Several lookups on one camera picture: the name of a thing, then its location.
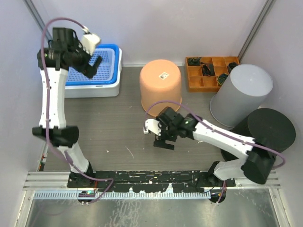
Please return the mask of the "blue plastic tub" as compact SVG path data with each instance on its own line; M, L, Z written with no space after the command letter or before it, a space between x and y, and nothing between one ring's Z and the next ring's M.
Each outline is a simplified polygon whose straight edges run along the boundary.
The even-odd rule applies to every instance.
M117 72L118 72L118 63L119 63L119 47L116 44L100 44L99 46L97 46L97 48L101 48L101 47L112 48L115 50L115 68L114 68L113 78L110 81L103 84L103 85L111 85L117 81ZM75 86L88 86L88 85L97 85L97 84L86 84L86 85L75 85Z

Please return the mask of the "orange plastic bucket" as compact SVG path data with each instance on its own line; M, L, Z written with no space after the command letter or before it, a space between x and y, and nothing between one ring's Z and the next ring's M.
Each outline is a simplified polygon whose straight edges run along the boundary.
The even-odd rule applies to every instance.
M147 63L139 76L141 104L148 114L155 117L165 107L177 111L180 106L172 103L160 103L148 109L158 101L182 102L182 78L178 66L168 60L159 59Z

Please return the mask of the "grey plastic bucket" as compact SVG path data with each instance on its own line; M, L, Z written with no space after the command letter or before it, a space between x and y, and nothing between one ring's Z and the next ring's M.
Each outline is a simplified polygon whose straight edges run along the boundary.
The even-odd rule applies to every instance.
M252 64L236 66L210 101L210 113L233 128L264 102L273 88L271 76Z

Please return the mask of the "black plastic bucket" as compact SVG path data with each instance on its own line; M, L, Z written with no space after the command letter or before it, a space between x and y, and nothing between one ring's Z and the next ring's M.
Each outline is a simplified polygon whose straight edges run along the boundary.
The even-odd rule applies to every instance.
M260 108L241 120L231 132L254 138L256 144L282 153L295 141L296 131L292 122L281 112Z

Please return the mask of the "blue perforated basket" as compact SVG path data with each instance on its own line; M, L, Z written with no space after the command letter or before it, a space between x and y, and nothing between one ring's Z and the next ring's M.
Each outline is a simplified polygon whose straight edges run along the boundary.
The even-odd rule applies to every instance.
M97 73L93 76L93 78L89 79L82 73L77 72L75 69L70 67L66 85L103 85L110 81L113 78L115 68L115 50L112 48L97 48L94 51L89 64L93 66L98 57L101 57L102 61L97 69Z

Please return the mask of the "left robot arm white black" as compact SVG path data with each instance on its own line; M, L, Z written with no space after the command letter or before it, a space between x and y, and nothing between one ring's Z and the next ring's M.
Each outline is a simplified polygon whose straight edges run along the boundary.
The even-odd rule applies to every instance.
M45 140L53 154L69 164L70 181L90 187L95 181L91 163L80 149L79 128L67 125L64 111L69 68L91 79L102 61L101 57L97 57L93 65L89 64L101 39L86 27L83 31L83 37L78 39L73 29L55 27L48 47L41 46L37 53L43 98L39 125L32 128L32 134Z

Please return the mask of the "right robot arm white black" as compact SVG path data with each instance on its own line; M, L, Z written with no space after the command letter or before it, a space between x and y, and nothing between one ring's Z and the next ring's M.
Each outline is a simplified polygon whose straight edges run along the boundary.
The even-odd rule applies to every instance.
M275 158L254 138L211 125L190 113L183 117L170 107L164 108L155 119L147 119L144 126L145 131L155 134L154 146L159 148L174 149L174 145L166 141L176 141L181 137L206 142L233 155L231 160L213 162L207 172L212 186L238 177L265 184L275 162Z

